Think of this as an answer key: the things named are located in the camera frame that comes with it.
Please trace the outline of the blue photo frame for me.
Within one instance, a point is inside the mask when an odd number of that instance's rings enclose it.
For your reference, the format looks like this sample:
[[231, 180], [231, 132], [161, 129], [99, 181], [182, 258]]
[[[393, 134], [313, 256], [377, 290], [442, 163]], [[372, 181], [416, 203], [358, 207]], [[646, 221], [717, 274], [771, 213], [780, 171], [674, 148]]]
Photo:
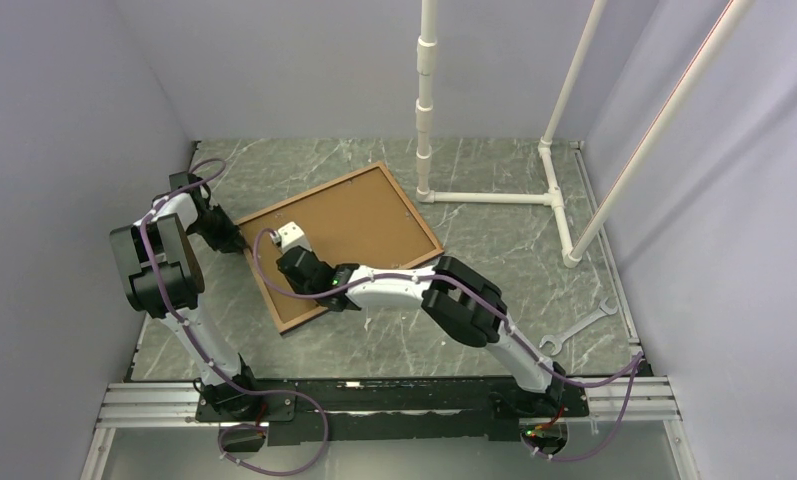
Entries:
[[384, 163], [376, 162], [236, 221], [252, 245], [264, 228], [300, 227], [319, 259], [410, 269], [444, 252]]

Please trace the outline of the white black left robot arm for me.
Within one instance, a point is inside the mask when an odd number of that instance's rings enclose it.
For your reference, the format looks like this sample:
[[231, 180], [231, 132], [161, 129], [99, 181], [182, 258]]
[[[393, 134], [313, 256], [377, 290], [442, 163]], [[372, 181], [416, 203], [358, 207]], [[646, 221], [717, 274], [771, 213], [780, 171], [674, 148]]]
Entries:
[[224, 254], [239, 254], [247, 243], [212, 203], [207, 180], [184, 171], [169, 182], [171, 192], [157, 197], [142, 219], [109, 235], [125, 296], [134, 310], [160, 320], [182, 343], [199, 367], [202, 400], [217, 413], [246, 420], [259, 411], [262, 394], [200, 299], [205, 281], [189, 238], [196, 234]]

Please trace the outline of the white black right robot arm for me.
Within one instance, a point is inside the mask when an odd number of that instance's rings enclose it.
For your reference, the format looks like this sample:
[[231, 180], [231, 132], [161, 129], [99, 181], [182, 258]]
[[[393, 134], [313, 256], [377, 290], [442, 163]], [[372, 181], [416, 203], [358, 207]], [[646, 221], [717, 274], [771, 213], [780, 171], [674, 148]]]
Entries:
[[355, 263], [331, 266], [296, 246], [276, 265], [292, 288], [289, 296], [330, 311], [395, 307], [425, 312], [452, 340], [487, 350], [538, 415], [552, 413], [563, 402], [562, 372], [518, 329], [500, 288], [455, 257], [443, 256], [419, 269], [383, 270]]

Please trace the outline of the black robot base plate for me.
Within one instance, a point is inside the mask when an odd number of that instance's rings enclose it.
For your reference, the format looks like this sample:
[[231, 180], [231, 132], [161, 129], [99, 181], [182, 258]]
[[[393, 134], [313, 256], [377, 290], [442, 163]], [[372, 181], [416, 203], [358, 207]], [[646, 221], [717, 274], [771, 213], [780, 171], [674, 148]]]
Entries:
[[266, 423], [271, 446], [332, 441], [480, 437], [516, 441], [552, 418], [585, 418], [585, 392], [563, 385], [558, 401], [522, 391], [509, 376], [261, 379], [247, 415], [217, 413], [199, 399], [201, 425]]

